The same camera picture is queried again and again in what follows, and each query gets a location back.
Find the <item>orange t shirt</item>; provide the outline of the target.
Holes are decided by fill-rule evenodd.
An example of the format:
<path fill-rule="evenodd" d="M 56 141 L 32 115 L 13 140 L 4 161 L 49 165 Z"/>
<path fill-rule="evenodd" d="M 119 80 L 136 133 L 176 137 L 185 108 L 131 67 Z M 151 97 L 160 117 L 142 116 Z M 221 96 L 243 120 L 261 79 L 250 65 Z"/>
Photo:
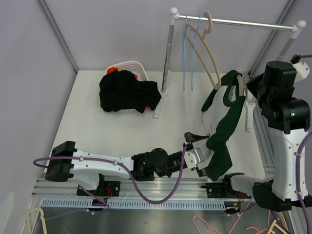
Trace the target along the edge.
<path fill-rule="evenodd" d="M 142 82 L 138 76 L 130 71 L 120 71 L 116 67 L 108 69 L 107 73 L 110 81 L 105 91 L 106 112 L 117 112 L 126 109 L 135 109 L 137 111 L 150 109 L 143 100 Z"/>

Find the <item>black t shirt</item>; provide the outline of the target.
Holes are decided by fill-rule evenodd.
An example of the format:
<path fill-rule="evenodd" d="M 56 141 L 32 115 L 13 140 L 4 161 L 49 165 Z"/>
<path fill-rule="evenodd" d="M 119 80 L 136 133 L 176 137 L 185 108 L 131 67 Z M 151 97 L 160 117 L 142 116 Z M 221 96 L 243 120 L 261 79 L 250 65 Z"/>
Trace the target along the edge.
<path fill-rule="evenodd" d="M 155 81 L 139 81 L 130 71 L 113 71 L 99 83 L 100 107 L 105 112 L 134 109 L 143 114 L 154 110 L 161 100 Z"/>

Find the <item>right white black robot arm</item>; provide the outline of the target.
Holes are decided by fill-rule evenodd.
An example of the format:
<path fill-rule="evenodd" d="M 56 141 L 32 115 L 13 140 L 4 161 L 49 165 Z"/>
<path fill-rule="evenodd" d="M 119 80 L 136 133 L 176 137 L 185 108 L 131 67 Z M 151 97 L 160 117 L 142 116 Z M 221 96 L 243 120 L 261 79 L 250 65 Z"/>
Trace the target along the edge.
<path fill-rule="evenodd" d="M 305 79 L 309 73 L 304 61 L 270 61 L 262 74 L 247 83 L 272 137 L 274 178 L 266 181 L 243 173 L 225 175 L 227 182 L 222 185 L 225 196 L 233 197 L 242 192 L 253 196 L 259 207 L 276 212 L 312 205 L 305 185 L 302 144 L 311 135 L 311 110 L 306 101 L 293 97 L 294 83 Z"/>

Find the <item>light blue wire hanger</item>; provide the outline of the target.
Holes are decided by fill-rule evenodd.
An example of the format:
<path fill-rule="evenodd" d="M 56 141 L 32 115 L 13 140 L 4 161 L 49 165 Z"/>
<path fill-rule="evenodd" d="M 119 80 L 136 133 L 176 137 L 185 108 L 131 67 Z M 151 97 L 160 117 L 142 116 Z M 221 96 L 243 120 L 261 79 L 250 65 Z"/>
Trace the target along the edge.
<path fill-rule="evenodd" d="M 198 29 L 200 28 L 200 23 L 201 23 L 201 19 L 199 19 L 199 23 L 197 25 L 197 29 L 196 31 L 198 31 Z M 193 55 L 192 55 L 192 63 L 191 63 L 191 91 L 193 92 L 194 90 L 194 68 L 195 68 L 195 46 L 196 46 L 196 36 L 197 33 L 195 32 L 195 30 L 192 30 L 193 32 Z"/>
<path fill-rule="evenodd" d="M 188 16 L 185 16 L 183 25 L 183 91 L 186 89 L 186 24 Z"/>

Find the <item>green white raglan shirt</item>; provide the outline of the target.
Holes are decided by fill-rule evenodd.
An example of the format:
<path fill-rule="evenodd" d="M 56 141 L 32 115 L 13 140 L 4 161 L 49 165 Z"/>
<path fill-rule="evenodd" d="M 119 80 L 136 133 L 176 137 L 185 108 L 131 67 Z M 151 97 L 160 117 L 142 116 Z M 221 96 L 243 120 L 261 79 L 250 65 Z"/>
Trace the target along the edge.
<path fill-rule="evenodd" d="M 232 160 L 227 141 L 238 125 L 246 97 L 240 91 L 238 76 L 241 74 L 231 70 L 221 78 L 221 87 L 213 89 L 205 100 L 201 111 L 203 125 L 209 136 L 205 145 L 212 151 L 212 156 L 204 175 L 216 181 L 231 167 Z"/>

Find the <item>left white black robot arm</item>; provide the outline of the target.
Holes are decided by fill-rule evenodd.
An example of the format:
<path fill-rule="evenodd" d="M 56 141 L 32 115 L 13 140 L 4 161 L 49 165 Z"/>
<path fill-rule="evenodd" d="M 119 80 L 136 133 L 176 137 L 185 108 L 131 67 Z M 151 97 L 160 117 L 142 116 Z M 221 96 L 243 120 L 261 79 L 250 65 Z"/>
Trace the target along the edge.
<path fill-rule="evenodd" d="M 158 177 L 171 177 L 180 169 L 197 168 L 207 160 L 202 149 L 209 136 L 190 132 L 184 135 L 186 152 L 169 155 L 162 148 L 155 148 L 133 156 L 105 156 L 93 154 L 75 147 L 74 141 L 66 141 L 52 149 L 45 180 L 81 185 L 93 195 L 105 190 L 104 176 L 115 176 L 135 181 L 153 181 Z"/>

